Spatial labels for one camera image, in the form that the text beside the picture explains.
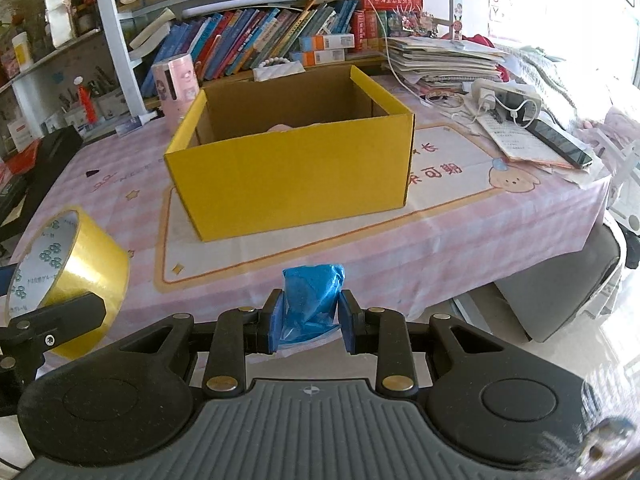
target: yellow box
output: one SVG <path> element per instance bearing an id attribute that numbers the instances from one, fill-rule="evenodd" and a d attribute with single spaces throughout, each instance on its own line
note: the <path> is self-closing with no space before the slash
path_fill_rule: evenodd
<path id="1" fill-rule="evenodd" d="M 292 129 L 267 132 L 278 124 Z M 414 115 L 354 66 L 221 81 L 164 160 L 204 241 L 402 207 Z"/>

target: white bottle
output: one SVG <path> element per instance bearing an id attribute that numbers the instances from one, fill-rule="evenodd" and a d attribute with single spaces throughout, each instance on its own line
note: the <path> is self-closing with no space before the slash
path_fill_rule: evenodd
<path id="1" fill-rule="evenodd" d="M 18 65 L 20 65 L 20 72 L 24 72 L 33 65 L 33 57 L 31 57 L 27 33 L 21 32 L 15 36 L 11 42 L 14 44 L 15 59 Z"/>

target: roll of tape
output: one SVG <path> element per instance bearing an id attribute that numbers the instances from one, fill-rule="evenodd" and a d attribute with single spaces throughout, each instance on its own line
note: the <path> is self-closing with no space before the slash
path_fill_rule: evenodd
<path id="1" fill-rule="evenodd" d="M 6 320 L 94 293 L 107 311 L 102 325 L 54 350 L 76 359 L 111 327 L 128 283 L 128 254 L 87 213 L 72 207 L 50 219 L 25 249 L 6 295 Z"/>

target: gray stool cushion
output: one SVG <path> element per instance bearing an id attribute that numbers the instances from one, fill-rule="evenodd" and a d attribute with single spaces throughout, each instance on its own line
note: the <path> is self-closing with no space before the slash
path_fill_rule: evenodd
<path id="1" fill-rule="evenodd" d="M 597 224 L 581 251 L 545 260 L 495 285 L 529 336 L 543 342 L 574 319 L 619 259 L 611 230 Z"/>

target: gray ribbed panel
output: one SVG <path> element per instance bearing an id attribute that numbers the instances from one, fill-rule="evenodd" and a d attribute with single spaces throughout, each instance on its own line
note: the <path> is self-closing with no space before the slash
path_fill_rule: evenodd
<path id="1" fill-rule="evenodd" d="M 313 395 L 310 386 L 319 388 Z M 409 402 L 364 380 L 259 380 L 239 399 L 210 400 L 190 429 L 153 456 L 79 468 L 41 458 L 20 480 L 511 480 L 527 475 L 447 447 Z"/>

